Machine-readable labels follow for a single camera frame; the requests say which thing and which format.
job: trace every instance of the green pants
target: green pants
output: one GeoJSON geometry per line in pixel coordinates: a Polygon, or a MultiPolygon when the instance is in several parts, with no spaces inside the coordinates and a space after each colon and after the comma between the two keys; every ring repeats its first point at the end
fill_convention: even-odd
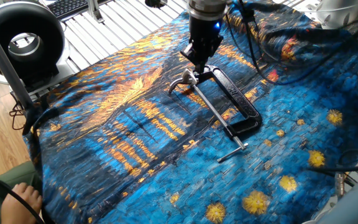
{"type": "MultiPolygon", "coordinates": [[[[31,162],[25,162],[10,171],[6,172],[3,175],[0,175],[0,180],[5,182],[7,185],[12,188],[16,184],[27,183],[28,185],[33,186],[36,190],[42,193],[42,183],[38,174],[36,173],[34,166],[31,162]]],[[[3,199],[0,198],[0,223],[1,223],[1,204],[3,199]]]]}

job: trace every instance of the metal pole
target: metal pole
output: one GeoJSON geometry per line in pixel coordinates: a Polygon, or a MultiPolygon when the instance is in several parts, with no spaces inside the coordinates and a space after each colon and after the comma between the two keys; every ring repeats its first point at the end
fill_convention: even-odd
{"type": "Polygon", "coordinates": [[[6,56],[4,50],[0,45],[0,71],[5,76],[8,84],[11,86],[13,92],[17,96],[17,99],[21,102],[24,109],[28,109],[32,106],[32,100],[29,93],[25,90],[19,76],[14,70],[11,62],[6,56]]]}
{"type": "Polygon", "coordinates": [[[88,2],[88,12],[98,23],[104,22],[102,14],[99,10],[98,0],[86,0],[88,2]]]}

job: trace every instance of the keyboard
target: keyboard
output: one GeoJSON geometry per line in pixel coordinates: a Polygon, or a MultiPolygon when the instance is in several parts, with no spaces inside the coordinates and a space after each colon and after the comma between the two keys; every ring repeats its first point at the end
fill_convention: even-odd
{"type": "Polygon", "coordinates": [[[57,19],[64,19],[87,9],[88,2],[86,0],[58,0],[48,5],[48,8],[57,19]]]}

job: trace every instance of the blue printed fabric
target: blue printed fabric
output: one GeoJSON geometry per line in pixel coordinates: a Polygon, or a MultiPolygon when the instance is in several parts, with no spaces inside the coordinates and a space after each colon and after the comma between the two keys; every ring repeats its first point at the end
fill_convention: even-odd
{"type": "MultiPolygon", "coordinates": [[[[253,45],[272,81],[301,77],[349,40],[322,30],[289,7],[255,9],[253,45]]],[[[56,223],[302,223],[334,193],[332,167],[358,149],[358,40],[310,76],[273,85],[257,75],[241,17],[232,8],[210,65],[221,68],[262,116],[237,148],[202,99],[169,84],[191,68],[188,14],[63,82],[25,136],[44,181],[44,205],[56,223]]],[[[198,85],[228,123],[244,118],[212,80],[198,85]]]]}

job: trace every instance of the person's hand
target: person's hand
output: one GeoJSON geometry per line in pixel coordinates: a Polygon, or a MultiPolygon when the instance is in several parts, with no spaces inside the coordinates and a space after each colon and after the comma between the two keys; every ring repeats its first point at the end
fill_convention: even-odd
{"type": "MultiPolygon", "coordinates": [[[[40,213],[42,197],[38,190],[26,183],[16,185],[13,189],[37,213],[40,213]]],[[[8,194],[1,206],[1,224],[34,224],[34,216],[16,198],[8,194]]]]}

